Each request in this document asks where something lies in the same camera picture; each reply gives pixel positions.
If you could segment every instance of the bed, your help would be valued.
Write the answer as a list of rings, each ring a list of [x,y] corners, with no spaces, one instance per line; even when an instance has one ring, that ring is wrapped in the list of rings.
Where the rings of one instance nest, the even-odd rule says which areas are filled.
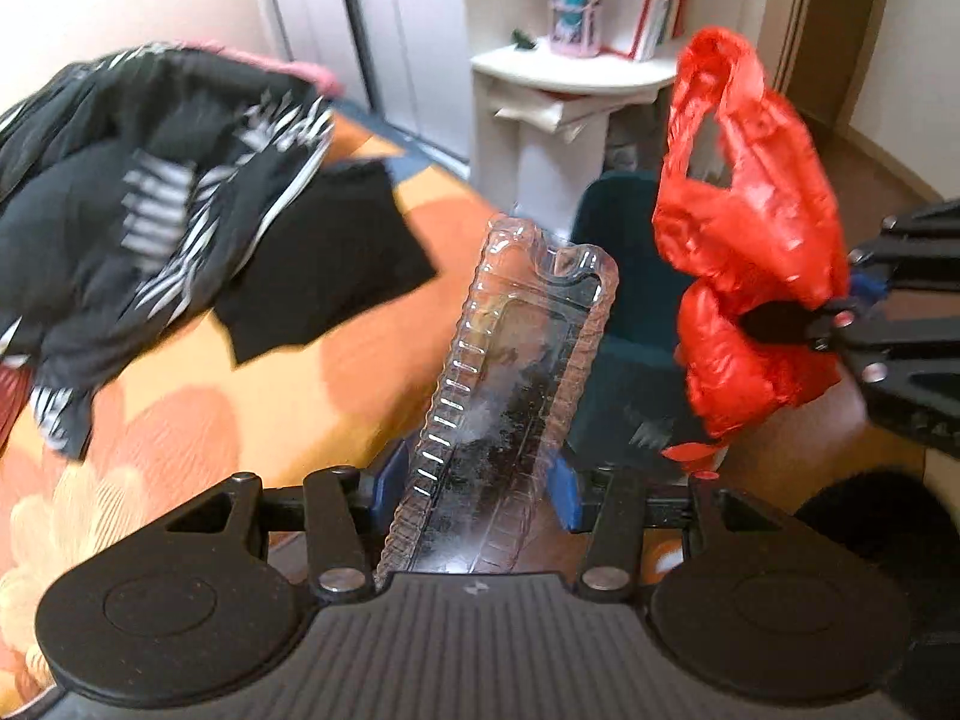
[[[49,682],[32,620],[69,567],[235,471],[280,487],[364,466],[424,415],[493,208],[389,127],[346,110],[325,164],[384,159],[438,275],[304,349],[241,367],[213,314],[198,317],[99,392],[84,464],[45,449],[21,413],[0,461],[0,714]]]

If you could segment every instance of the transparent plastic container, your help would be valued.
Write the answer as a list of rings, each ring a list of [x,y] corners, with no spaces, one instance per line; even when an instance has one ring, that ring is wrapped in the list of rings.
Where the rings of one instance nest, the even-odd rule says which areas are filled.
[[[616,263],[599,247],[552,240],[529,220],[491,225],[378,583],[394,571],[514,566],[616,283]]]

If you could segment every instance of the plastic bag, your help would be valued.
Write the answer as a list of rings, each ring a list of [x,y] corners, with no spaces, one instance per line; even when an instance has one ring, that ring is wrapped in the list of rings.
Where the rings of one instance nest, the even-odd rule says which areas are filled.
[[[714,108],[730,189],[686,177],[694,136]],[[790,103],[765,88],[740,35],[704,29],[680,54],[653,221],[661,256],[698,279],[680,303],[678,357],[714,437],[839,380],[833,355],[756,343],[737,324],[761,303],[815,309],[848,285],[836,198],[813,142]]]

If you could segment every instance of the brown wooden door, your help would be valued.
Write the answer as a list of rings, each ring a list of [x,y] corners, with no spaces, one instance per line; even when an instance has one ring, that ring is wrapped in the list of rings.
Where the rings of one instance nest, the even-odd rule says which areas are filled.
[[[867,33],[874,0],[808,0],[787,98],[833,127]]]

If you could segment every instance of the pink clothing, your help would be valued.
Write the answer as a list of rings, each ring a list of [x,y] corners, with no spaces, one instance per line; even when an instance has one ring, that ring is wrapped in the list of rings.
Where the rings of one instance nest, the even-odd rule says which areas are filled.
[[[326,97],[336,98],[344,93],[344,88],[337,80],[337,76],[325,67],[310,62],[283,62],[270,56],[260,56],[256,53],[232,49],[215,40],[186,41],[184,47],[216,53],[216,55],[225,56],[227,59],[235,59],[237,62],[253,65],[271,73],[286,73],[288,76],[296,76],[298,79],[312,83],[317,87],[317,91]]]

